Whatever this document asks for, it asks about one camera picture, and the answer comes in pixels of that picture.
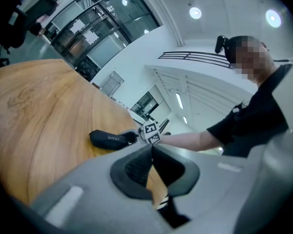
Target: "person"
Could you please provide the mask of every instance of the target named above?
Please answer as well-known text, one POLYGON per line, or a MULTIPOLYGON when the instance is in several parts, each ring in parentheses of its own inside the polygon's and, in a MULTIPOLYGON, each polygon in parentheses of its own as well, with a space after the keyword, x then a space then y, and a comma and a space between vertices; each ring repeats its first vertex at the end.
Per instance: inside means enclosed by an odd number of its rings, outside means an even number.
POLYGON ((252 147, 288 129, 272 91, 292 65, 276 67, 267 47, 253 37, 233 37, 224 48, 231 68, 258 86, 248 106, 235 106, 222 121, 203 132, 163 136, 161 144, 193 151, 222 147, 223 155, 247 157, 252 147))

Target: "glass wall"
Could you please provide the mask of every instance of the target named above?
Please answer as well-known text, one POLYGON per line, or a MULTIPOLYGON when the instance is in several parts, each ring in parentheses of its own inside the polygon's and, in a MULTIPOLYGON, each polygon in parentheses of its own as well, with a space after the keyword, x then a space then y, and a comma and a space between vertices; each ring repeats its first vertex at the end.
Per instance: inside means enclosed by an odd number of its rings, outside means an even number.
POLYGON ((117 53, 158 26, 143 0, 75 0, 48 24, 45 35, 90 81, 117 53))

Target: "wooden table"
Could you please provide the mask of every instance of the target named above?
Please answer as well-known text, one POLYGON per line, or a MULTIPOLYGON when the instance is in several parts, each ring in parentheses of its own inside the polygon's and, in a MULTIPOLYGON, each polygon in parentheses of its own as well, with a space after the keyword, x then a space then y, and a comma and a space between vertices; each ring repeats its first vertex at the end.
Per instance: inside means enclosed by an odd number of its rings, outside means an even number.
MULTIPOLYGON (((137 128, 126 109, 83 79, 61 59, 0 68, 0 180, 29 204, 42 190, 83 161, 110 151, 88 134, 137 128)), ((167 190, 154 168, 147 188, 158 204, 167 190)))

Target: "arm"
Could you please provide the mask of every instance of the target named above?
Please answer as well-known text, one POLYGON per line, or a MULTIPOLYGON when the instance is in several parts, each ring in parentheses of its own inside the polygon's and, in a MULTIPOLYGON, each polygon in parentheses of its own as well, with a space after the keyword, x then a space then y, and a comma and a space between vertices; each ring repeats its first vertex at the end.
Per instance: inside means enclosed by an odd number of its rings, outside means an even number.
POLYGON ((223 144, 207 130, 200 133, 164 135, 160 143, 192 151, 204 151, 223 146, 223 144))
POLYGON ((235 113, 231 111, 222 121, 200 133, 164 135, 159 143, 197 152, 225 146, 232 141, 231 132, 235 126, 234 116, 235 113))

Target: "white ceiling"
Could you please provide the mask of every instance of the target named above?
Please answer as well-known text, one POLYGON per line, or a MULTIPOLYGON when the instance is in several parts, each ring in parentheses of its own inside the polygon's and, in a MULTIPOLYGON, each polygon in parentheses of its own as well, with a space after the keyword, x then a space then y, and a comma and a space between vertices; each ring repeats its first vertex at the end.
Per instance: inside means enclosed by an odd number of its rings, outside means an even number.
POLYGON ((251 35, 265 42, 276 58, 293 56, 293 19, 279 0, 163 1, 184 40, 216 39, 218 35, 251 35), (200 19, 190 17, 191 7, 202 11, 200 19), (271 27, 266 21, 265 14, 269 9, 280 14, 282 24, 279 28, 271 27))
POLYGON ((158 77, 156 85, 172 111, 181 120, 186 117, 188 125, 198 132, 216 124, 235 105, 248 102, 251 97, 232 84, 212 77, 207 80, 199 73, 162 66, 151 68, 158 77), (176 93, 181 95, 183 109, 176 93))

